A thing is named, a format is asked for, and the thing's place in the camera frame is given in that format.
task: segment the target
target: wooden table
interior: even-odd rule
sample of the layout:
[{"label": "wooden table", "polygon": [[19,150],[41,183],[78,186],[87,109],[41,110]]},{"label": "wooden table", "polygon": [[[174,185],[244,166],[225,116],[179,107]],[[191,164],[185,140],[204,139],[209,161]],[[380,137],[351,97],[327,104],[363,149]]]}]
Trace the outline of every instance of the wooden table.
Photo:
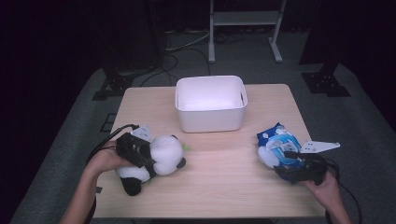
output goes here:
[{"label": "wooden table", "polygon": [[324,209],[300,184],[291,185],[259,162],[256,133],[278,121],[302,144],[310,140],[299,109],[284,84],[246,85],[247,110],[241,129],[183,133],[175,87],[131,88],[125,92],[113,131],[124,124],[148,125],[151,136],[174,134],[191,150],[187,164],[171,175],[144,183],[128,196],[115,172],[98,180],[94,217],[221,218],[321,217]]}]

